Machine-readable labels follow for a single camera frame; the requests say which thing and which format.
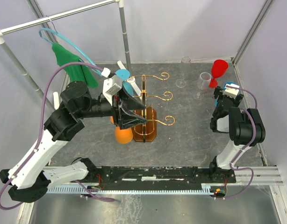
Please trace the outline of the clear wine glass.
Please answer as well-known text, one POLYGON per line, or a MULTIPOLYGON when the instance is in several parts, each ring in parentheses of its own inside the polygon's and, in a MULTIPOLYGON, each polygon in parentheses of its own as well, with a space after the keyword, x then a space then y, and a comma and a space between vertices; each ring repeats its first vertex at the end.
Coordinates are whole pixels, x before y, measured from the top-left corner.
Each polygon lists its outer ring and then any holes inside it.
POLYGON ((196 89, 194 91, 194 98, 197 100, 203 99, 203 92, 209 87, 211 82, 211 74, 208 72, 202 72, 197 79, 196 89))
POLYGON ((180 77, 176 80, 176 86, 178 88, 184 88, 186 86, 186 75, 189 73, 191 67, 191 57, 183 56, 180 61, 180 77))

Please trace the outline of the red wine glass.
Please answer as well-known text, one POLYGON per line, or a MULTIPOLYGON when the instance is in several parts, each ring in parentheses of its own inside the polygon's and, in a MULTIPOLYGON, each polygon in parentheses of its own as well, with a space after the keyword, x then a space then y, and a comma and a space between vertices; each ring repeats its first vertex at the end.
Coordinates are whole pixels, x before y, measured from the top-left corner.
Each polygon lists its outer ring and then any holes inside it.
POLYGON ((217 79, 225 74, 229 65, 225 60, 217 59, 214 61, 211 69, 211 81, 209 88, 215 88, 218 85, 217 79))

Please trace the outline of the blue front wine glass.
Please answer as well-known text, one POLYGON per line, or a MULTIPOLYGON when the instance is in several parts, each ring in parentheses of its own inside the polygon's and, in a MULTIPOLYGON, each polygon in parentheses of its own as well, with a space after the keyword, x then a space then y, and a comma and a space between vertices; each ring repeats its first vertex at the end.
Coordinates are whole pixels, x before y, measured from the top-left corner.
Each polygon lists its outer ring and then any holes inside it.
MULTIPOLYGON (((239 87, 238 83, 229 81, 229 82, 226 82, 221 89, 225 90, 227 85, 232 85, 232 86, 235 86, 235 87, 239 87)), ((215 106, 218 105, 218 101, 219 101, 219 97, 215 101, 215 106)))

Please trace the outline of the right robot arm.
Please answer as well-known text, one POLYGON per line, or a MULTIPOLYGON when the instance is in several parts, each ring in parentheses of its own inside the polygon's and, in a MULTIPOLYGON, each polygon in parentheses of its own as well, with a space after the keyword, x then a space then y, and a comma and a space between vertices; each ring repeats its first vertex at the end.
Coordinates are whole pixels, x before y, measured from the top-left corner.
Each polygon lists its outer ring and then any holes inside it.
POLYGON ((250 148, 265 140, 265 127, 258 112, 258 101, 253 93, 233 82, 214 90, 215 109, 210 120, 210 129, 215 133, 227 133, 229 142, 209 165, 208 178, 223 182, 232 176, 239 158, 250 148), (254 99, 253 108, 239 108, 246 92, 254 99))

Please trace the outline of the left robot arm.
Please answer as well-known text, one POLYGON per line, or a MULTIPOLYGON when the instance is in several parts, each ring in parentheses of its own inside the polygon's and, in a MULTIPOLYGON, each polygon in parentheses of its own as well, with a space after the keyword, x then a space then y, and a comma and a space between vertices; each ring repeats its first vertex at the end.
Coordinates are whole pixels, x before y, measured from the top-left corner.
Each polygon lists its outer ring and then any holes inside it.
POLYGON ((41 124, 35 145, 15 167, 0 171, 0 179, 5 186, 10 186, 8 194, 14 201, 35 202, 58 185, 97 180, 98 169, 89 158, 52 171, 44 170, 56 152, 85 127, 82 119, 112 117, 120 129, 148 121, 134 112, 144 110, 145 105, 129 95, 124 87, 114 94, 112 103, 105 98, 92 98, 88 86, 82 81, 69 83, 60 96, 62 102, 59 108, 41 124))

